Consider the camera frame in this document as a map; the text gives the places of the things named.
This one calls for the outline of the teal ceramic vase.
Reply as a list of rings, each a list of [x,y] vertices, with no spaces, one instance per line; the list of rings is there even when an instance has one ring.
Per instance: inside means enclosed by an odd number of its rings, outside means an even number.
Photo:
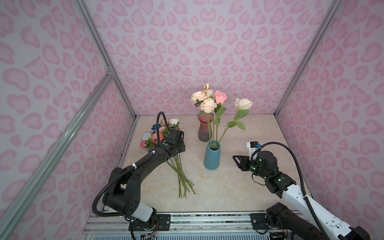
[[[220,165],[221,145],[217,141],[210,141],[207,144],[204,166],[208,170],[216,170]]]

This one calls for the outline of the peach rose spray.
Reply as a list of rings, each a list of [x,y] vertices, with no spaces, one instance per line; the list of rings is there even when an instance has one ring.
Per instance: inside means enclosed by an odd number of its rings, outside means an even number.
[[[213,114],[214,116],[214,110],[217,107],[217,104],[214,99],[214,91],[211,88],[210,84],[205,84],[204,89],[202,91],[197,91],[193,93],[191,96],[191,101],[195,107],[200,108],[199,115],[206,114],[208,119],[209,119],[209,114]],[[213,127],[212,127],[213,121],[208,125],[209,130],[212,131],[209,134],[210,140],[208,142],[213,140]]]

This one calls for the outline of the pink rose stem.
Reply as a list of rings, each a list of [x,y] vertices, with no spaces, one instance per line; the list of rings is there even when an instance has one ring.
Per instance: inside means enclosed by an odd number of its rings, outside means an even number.
[[[227,99],[227,95],[224,92],[216,91],[214,94],[214,97],[215,97],[215,102],[217,104],[217,107],[215,108],[214,126],[216,127],[216,141],[219,142],[219,139],[218,139],[219,126],[221,124],[221,117],[227,109],[223,106],[223,104]]]

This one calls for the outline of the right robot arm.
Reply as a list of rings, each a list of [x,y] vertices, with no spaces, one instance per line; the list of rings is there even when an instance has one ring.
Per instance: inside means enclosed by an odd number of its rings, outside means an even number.
[[[352,227],[313,200],[288,175],[279,171],[277,158],[269,151],[254,151],[250,156],[233,156],[238,168],[262,178],[265,186],[301,213],[297,216],[282,203],[267,209],[270,228],[287,229],[303,240],[369,240],[362,227]]]

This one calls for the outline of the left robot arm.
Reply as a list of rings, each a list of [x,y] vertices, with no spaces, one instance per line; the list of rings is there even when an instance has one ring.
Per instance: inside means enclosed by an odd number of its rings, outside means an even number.
[[[165,140],[159,141],[136,163],[122,169],[115,168],[107,185],[98,194],[95,203],[102,203],[115,210],[114,213],[99,213],[99,217],[123,216],[142,222],[155,218],[155,209],[141,203],[141,184],[159,165],[184,152],[184,132],[171,129]]]

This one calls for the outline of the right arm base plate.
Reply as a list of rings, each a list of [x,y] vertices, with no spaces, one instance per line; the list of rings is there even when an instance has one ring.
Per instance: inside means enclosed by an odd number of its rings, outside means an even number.
[[[251,224],[253,230],[257,231],[267,231],[269,229],[266,213],[251,213]]]

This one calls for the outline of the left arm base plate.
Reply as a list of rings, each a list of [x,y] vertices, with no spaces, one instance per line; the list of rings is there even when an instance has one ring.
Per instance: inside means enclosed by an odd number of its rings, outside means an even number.
[[[170,229],[171,215],[152,214],[148,221],[135,221],[134,231],[168,231]]]

